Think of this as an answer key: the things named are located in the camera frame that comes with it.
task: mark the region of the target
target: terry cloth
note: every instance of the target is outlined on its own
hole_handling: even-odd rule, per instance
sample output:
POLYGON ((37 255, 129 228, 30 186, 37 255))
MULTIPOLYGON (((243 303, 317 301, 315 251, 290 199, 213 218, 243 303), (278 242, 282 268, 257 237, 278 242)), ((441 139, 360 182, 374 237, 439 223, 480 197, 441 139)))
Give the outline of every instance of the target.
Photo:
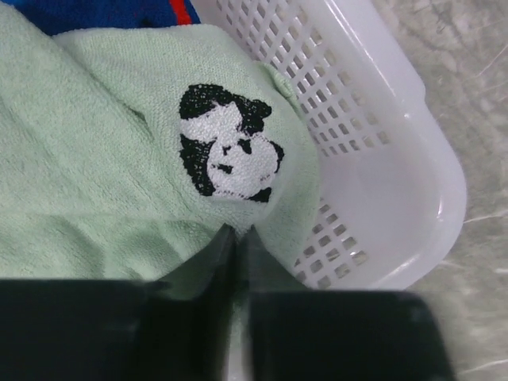
POLYGON ((208 25, 0 29, 1 276, 158 279, 223 224, 293 266, 318 155, 275 69, 208 25))
POLYGON ((190 0, 2 0, 53 36, 89 28, 165 28, 198 24, 190 0))

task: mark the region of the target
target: white plastic basket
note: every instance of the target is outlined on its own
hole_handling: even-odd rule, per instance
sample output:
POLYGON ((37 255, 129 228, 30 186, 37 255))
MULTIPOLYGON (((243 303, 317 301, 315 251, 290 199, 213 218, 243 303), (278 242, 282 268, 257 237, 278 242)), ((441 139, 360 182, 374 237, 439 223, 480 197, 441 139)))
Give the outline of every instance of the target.
POLYGON ((457 158, 425 88, 368 0, 193 0, 298 92, 321 153, 322 203, 294 273, 312 287, 405 288, 464 220, 457 158))

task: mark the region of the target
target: floor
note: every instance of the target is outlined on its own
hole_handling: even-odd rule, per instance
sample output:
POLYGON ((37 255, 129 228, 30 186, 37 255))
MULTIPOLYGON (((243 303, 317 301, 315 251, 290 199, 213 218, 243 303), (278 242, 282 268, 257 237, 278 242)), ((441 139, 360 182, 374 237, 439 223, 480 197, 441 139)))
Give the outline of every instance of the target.
POLYGON ((372 1, 422 77, 468 181, 459 240, 411 288, 440 321, 460 381, 507 381, 508 1, 372 1))

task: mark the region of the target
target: basket hole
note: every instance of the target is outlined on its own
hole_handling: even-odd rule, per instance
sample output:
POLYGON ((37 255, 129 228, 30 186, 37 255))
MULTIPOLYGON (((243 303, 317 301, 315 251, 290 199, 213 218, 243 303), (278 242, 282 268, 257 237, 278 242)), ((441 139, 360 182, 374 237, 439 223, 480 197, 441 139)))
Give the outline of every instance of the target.
POLYGON ((351 93, 351 98, 358 106, 363 106, 365 104, 365 99, 362 97, 357 91, 353 91, 351 93))
POLYGON ((336 248, 333 248, 332 250, 326 253, 326 259, 329 262, 332 262, 336 260, 340 255, 341 254, 339 253, 339 251, 336 248))
POLYGON ((328 237, 328 236, 324 236, 324 237, 321 237, 318 241, 319 243, 319 246, 321 246, 322 248, 324 248, 327 244, 329 244, 331 242, 331 238, 328 237))
POLYGON ((302 60, 300 60, 300 57, 295 56, 293 62, 297 66, 298 69, 301 69, 303 67, 303 62, 302 62, 302 60))
POLYGON ((313 262, 311 265, 310 265, 310 270, 315 274, 316 272, 318 272, 319 270, 321 270, 323 268, 323 263, 320 261, 320 260, 317 260, 315 262, 313 262))
POLYGON ((332 136, 333 139, 337 139, 339 137, 333 129, 328 129, 328 132, 332 136))
POLYGON ((337 275, 338 279, 344 278, 350 272, 351 270, 349 269, 347 264, 342 264, 341 266, 335 269, 335 274, 337 275))
POLYGON ((378 138, 382 144, 390 143, 390 139, 388 139, 388 135, 384 131, 381 131, 380 133, 378 133, 378 138))
POLYGON ((356 140, 350 140, 349 145, 351 145, 351 148, 355 151, 359 151, 360 147, 358 147, 358 143, 356 143, 356 140))
POLYGON ((362 263, 364 263, 368 259, 367 254, 362 250, 356 254, 352 255, 352 261, 356 266, 360 266, 362 263))
POLYGON ((248 15, 248 6, 244 2, 241 3, 241 10, 244 13, 245 16, 248 15))
POLYGON ((256 30, 259 32, 261 30, 261 25, 260 25, 260 22, 257 21, 255 18, 254 20, 252 20, 252 24, 254 25, 254 28, 256 28, 256 30))
POLYGON ((260 46, 260 53, 263 56, 263 58, 267 58, 268 53, 267 53, 267 50, 264 48, 263 45, 260 46))
POLYGON ((339 92, 339 90, 337 89, 337 86, 335 86, 335 83, 333 83, 332 81, 328 81, 326 83, 326 88, 333 95, 335 95, 335 94, 337 94, 339 92))
POLYGON ((300 7, 300 12, 296 16, 296 18, 298 19, 298 21, 300 21, 300 24, 302 24, 302 26, 304 26, 307 23, 308 20, 307 13, 305 13, 305 10, 303 10, 302 7, 300 7))
POLYGON ((334 230, 333 233, 339 237, 341 234, 344 234, 346 232, 346 227, 344 225, 338 225, 334 230))
POLYGON ((305 272, 304 271, 300 271, 297 275, 296 275, 296 279, 300 282, 304 282, 306 279, 307 279, 307 276, 305 275, 305 272))
POLYGON ((355 244, 356 240, 353 237, 349 237, 346 240, 342 241, 342 246, 344 246, 346 250, 351 249, 355 244))
POLYGON ((316 95, 321 102, 326 102, 326 96, 323 94, 323 92, 321 90, 318 90, 316 92, 316 95))
POLYGON ((321 224, 317 224, 316 226, 314 226, 314 227, 312 228, 312 233, 314 233, 314 234, 318 234, 318 233, 319 233, 319 232, 321 232, 323 229, 324 229, 324 228, 323 228, 323 225, 321 225, 321 224))
POLYGON ((319 64, 314 66, 314 70, 317 72, 317 75, 319 75, 320 77, 324 77, 326 74, 323 66, 321 66, 319 64))
POLYGON ((362 124, 360 123, 360 121, 358 119, 356 119, 355 117, 353 119, 351 119, 351 125, 355 128, 356 131, 360 131, 363 126, 362 124))
POLYGON ((351 83, 351 77, 346 71, 342 71, 339 73, 339 79, 341 80, 344 86, 349 86, 349 84, 351 83))
POLYGON ((314 81, 314 78, 312 78, 312 75, 310 75, 310 73, 305 74, 305 79, 311 86, 313 86, 316 83, 316 81, 314 81))
POLYGON ((277 57, 277 60, 279 60, 280 63, 283 62, 283 55, 281 52, 279 51, 275 52, 275 57, 277 57))
POLYGON ((290 26, 287 31, 289 32, 291 37, 293 37, 293 40, 297 40, 298 39, 298 30, 296 30, 296 28, 293 25, 290 26))
POLYGON ((339 106, 341 107, 342 111, 344 111, 345 113, 348 113, 351 110, 349 108, 348 103, 344 99, 341 99, 339 101, 339 106))
POLYGON ((336 220, 338 220, 339 217, 337 217, 336 214, 330 214, 327 218, 326 218, 326 222, 328 222, 329 224, 333 224, 336 220))
POLYGON ((330 278, 328 276, 325 276, 317 281, 317 286, 324 290, 332 285, 332 282, 330 281, 330 278))
POLYGON ((339 117, 339 115, 332 106, 330 106, 327 110, 328 114, 330 114, 330 117, 332 117, 332 119, 337 119, 339 117))
POLYGON ((372 140, 371 140, 370 137, 365 137, 364 138, 364 143, 369 148, 373 148, 374 147, 374 143, 372 143, 372 140))
POLYGON ((261 4, 258 4, 258 6, 257 6, 257 13, 260 14, 261 18, 264 18, 264 15, 266 14, 266 12, 264 11, 264 8, 261 6, 261 4))
POLYGON ((296 76, 296 74, 294 73, 293 71, 293 68, 292 67, 287 67, 286 69, 286 73, 291 77, 291 78, 294 78, 296 76))
POLYGON ((269 48, 273 45, 273 41, 271 40, 270 36, 268 36, 267 34, 264 35, 264 42, 267 43, 269 48))
POLYGON ((307 59, 312 57, 312 50, 309 48, 309 45, 307 44, 302 45, 302 53, 307 59))
POLYGON ((325 214, 326 212, 328 212, 331 208, 329 207, 328 204, 325 204, 323 205, 321 208, 319 208, 319 211, 321 212, 321 214, 325 214))
POLYGON ((341 129, 341 132, 344 134, 344 135, 348 135, 349 134, 349 130, 348 128, 345 126, 344 123, 340 123, 339 124, 339 129, 341 129))
POLYGON ((282 44, 286 53, 289 53, 289 51, 291 50, 291 45, 289 44, 289 42, 287 42, 287 40, 283 38, 282 44))
POLYGON ((313 256, 315 253, 316 253, 316 249, 314 248, 314 246, 309 246, 308 248, 306 248, 306 249, 303 251, 303 255, 304 255, 306 258, 309 258, 310 256, 313 256))
POLYGON ((279 28, 277 28, 277 25, 273 21, 270 21, 270 25, 268 27, 270 28, 273 35, 277 36, 277 34, 279 33, 279 28))
POLYGON ((310 107, 312 107, 313 109, 317 109, 317 107, 318 107, 318 105, 312 98, 309 98, 309 104, 310 104, 310 107))
POLYGON ((283 11, 283 8, 282 6, 280 6, 280 4, 277 4, 277 6, 275 7, 275 13, 277 14, 277 16, 279 16, 279 18, 281 20, 284 19, 284 16, 286 15, 283 11))
POLYGON ((298 82, 296 87, 300 90, 300 93, 305 94, 306 88, 305 88, 305 86, 303 86, 303 83, 298 82))
POLYGON ((312 42, 314 42, 314 44, 316 45, 320 45, 321 42, 323 42, 323 37, 321 36, 321 34, 319 34, 319 32, 312 28, 312 32, 310 32, 310 39, 312 40, 312 42))
POLYGON ((337 58, 335 58, 335 55, 330 49, 326 49, 325 61, 329 66, 335 66, 337 64, 337 58))
POLYGON ((367 123, 369 125, 377 125, 379 123, 378 118, 374 116, 373 113, 367 113, 367 123))

